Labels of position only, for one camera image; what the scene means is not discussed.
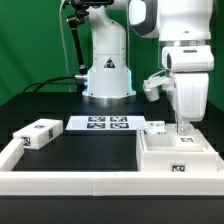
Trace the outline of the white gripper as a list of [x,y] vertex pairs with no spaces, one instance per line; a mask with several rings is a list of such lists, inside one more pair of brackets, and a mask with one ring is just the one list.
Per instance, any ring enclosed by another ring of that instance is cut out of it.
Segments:
[[205,114],[209,76],[214,57],[209,45],[166,46],[162,65],[174,80],[172,105],[177,115],[177,132],[187,134],[189,121],[201,121]]

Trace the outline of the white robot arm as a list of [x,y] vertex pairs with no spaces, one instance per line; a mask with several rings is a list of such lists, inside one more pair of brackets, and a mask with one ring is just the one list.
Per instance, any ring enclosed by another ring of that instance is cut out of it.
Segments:
[[[150,101],[167,91],[175,111],[177,132],[189,132],[191,122],[205,114],[209,77],[214,67],[210,22],[215,0],[115,0],[125,8],[132,30],[144,38],[156,38],[161,48],[162,77],[153,75],[143,89]],[[106,15],[105,4],[87,10],[92,29],[93,65],[87,73],[83,95],[97,102],[133,96],[131,72],[126,66],[126,32]]]

